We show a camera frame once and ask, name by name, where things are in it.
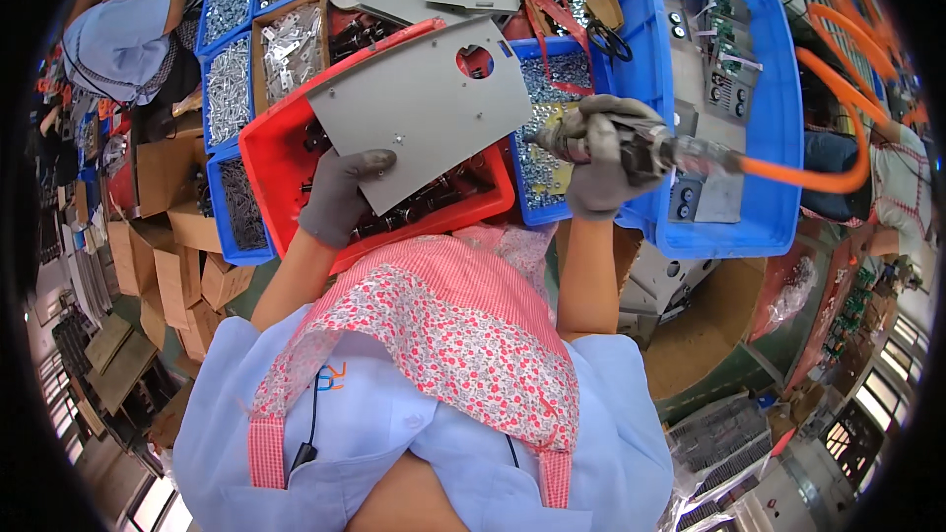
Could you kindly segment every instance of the glove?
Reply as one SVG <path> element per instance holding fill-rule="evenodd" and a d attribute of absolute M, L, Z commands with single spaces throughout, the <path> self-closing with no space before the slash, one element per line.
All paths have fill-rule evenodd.
<path fill-rule="evenodd" d="M 392 150 L 366 150 L 347 157 L 339 157 L 334 148 L 326 152 L 315 170 L 312 195 L 299 212 L 299 228 L 322 244 L 344 249 L 358 220 L 370 209 L 358 191 L 359 181 L 377 177 L 396 160 Z"/>
<path fill-rule="evenodd" d="M 637 173 L 628 181 L 621 165 L 621 133 L 633 128 L 638 134 L 656 138 L 670 134 L 663 118 L 636 99 L 614 95 L 592 95 L 578 103 L 557 129 L 568 136 L 584 135 L 591 163 L 575 165 L 565 201 L 575 216 L 587 220 L 611 220 L 624 202 L 655 190 L 663 181 L 662 171 Z"/>

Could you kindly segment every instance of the black cable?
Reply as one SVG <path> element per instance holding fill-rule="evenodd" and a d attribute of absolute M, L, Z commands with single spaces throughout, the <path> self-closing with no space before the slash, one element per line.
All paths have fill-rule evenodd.
<path fill-rule="evenodd" d="M 506 441 L 509 442 L 509 452 L 513 453 L 513 464 L 516 468 L 519 467 L 519 459 L 515 457 L 515 448 L 513 448 L 513 438 L 509 436 L 509 433 L 506 433 Z"/>
<path fill-rule="evenodd" d="M 310 446 L 315 439 L 315 411 L 319 407 L 319 374 L 321 373 L 322 369 L 319 368 L 319 371 L 315 373 L 315 383 L 312 387 L 312 426 L 308 430 L 308 444 Z"/>

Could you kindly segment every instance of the orange hose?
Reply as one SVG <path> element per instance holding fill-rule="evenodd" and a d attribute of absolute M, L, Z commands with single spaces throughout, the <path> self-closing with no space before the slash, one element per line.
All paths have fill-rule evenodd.
<path fill-rule="evenodd" d="M 754 174 L 779 183 L 797 185 L 806 190 L 814 190 L 827 194 L 850 194 L 856 191 L 870 176 L 870 155 L 868 136 L 864 131 L 864 124 L 854 105 L 857 104 L 875 122 L 887 119 L 880 107 L 875 106 L 864 95 L 841 78 L 830 66 L 822 62 L 813 53 L 804 48 L 796 48 L 795 53 L 803 64 L 817 74 L 825 85 L 834 92 L 854 123 L 854 135 L 857 136 L 857 159 L 850 171 L 845 172 L 815 172 L 803 169 L 793 169 L 773 162 L 744 157 L 740 161 L 743 172 Z"/>
<path fill-rule="evenodd" d="M 808 5 L 808 13 L 815 17 L 829 19 L 838 27 L 848 32 L 857 43 L 858 49 L 869 60 L 870 65 L 874 66 L 874 69 L 877 70 L 877 73 L 880 74 L 882 78 L 887 80 L 897 79 L 897 71 L 893 68 L 893 65 L 890 64 L 890 61 L 887 60 L 886 54 L 883 53 L 881 47 L 874 43 L 873 40 L 864 33 L 864 30 L 855 25 L 849 18 L 841 15 L 833 8 L 817 2 L 812 2 Z"/>

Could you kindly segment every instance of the window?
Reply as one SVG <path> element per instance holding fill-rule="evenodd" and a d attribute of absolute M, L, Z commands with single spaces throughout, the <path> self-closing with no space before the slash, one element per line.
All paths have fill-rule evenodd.
<path fill-rule="evenodd" d="M 125 514 L 121 532 L 184 532 L 193 518 L 170 479 L 151 477 Z"/>
<path fill-rule="evenodd" d="M 894 333 L 897 337 L 887 339 L 881 351 L 881 359 L 905 382 L 917 383 L 923 365 L 915 357 L 916 350 L 919 349 L 925 354 L 929 349 L 929 338 L 902 316 L 899 316 L 897 322 L 894 323 Z"/>
<path fill-rule="evenodd" d="M 64 442 L 64 449 L 69 460 L 76 464 L 82 454 L 83 437 L 79 436 L 76 424 L 78 407 L 69 396 L 69 375 L 63 366 L 63 357 L 58 350 L 46 358 L 40 365 L 42 392 L 46 397 L 49 419 L 53 422 L 56 435 Z"/>
<path fill-rule="evenodd" d="M 909 404 L 877 370 L 871 370 L 868 379 L 854 395 L 883 431 L 893 420 L 903 425 Z"/>

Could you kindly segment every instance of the red strap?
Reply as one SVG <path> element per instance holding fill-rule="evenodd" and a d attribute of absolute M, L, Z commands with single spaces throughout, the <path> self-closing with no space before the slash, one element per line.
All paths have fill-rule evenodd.
<path fill-rule="evenodd" d="M 592 74 L 591 70 L 591 51 L 588 49 L 587 30 L 578 24 L 578 21 L 575 20 L 570 11 L 563 9 L 561 6 L 556 4 L 554 0 L 524 1 L 526 3 L 526 16 L 529 18 L 529 23 L 532 25 L 533 32 L 536 34 L 539 50 L 542 51 L 542 62 L 545 64 L 545 75 L 549 79 L 549 84 L 551 84 L 556 89 L 564 90 L 576 95 L 593 95 L 594 75 Z M 555 22 L 571 33 L 572 37 L 574 37 L 582 49 L 585 50 L 585 54 L 588 57 L 588 76 L 591 79 L 591 87 L 581 87 L 579 85 L 575 85 L 574 83 L 559 83 L 551 80 L 551 72 L 549 71 L 549 53 L 545 45 L 545 34 L 542 33 L 542 28 L 539 26 L 538 21 L 536 20 L 536 13 L 533 11 L 533 7 L 539 11 L 548 13 L 551 18 L 555 20 Z"/>

